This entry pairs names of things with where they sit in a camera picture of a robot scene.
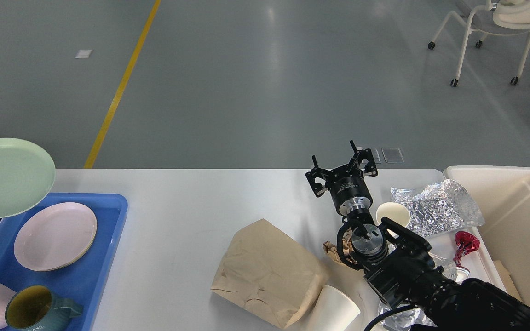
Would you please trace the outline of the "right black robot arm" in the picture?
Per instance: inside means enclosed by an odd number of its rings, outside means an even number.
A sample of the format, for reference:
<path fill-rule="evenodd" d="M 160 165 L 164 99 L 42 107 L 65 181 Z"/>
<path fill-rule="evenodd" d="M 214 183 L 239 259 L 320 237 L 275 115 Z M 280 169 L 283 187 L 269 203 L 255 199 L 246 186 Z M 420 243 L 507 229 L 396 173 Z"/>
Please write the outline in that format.
<path fill-rule="evenodd" d="M 356 147 L 349 163 L 328 170 L 312 158 L 305 174 L 317 197 L 329 191 L 342 226 L 336 250 L 348 268 L 362 270 L 388 312 L 371 320 L 370 331 L 389 316 L 421 309 L 434 325 L 413 331 L 530 331 L 530 307 L 498 287 L 473 277 L 461 284 L 443 275 L 429 255 L 431 245 L 388 217 L 374 223 L 373 199 L 364 182 L 378 174 L 372 151 Z"/>

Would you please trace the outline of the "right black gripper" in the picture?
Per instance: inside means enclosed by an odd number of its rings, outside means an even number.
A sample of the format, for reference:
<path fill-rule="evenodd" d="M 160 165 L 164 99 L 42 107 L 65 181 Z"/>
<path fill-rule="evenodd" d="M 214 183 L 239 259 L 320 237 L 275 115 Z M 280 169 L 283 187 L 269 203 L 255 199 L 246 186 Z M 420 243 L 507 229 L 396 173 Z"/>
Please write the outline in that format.
<path fill-rule="evenodd" d="M 313 165 L 305 177 L 316 197 L 330 192 L 337 214 L 347 216 L 355 210 L 369 214 L 373 199 L 363 177 L 378 175 L 376 161 L 370 148 L 356 147 L 353 140 L 349 143 L 354 154 L 346 168 L 321 168 L 312 155 Z"/>

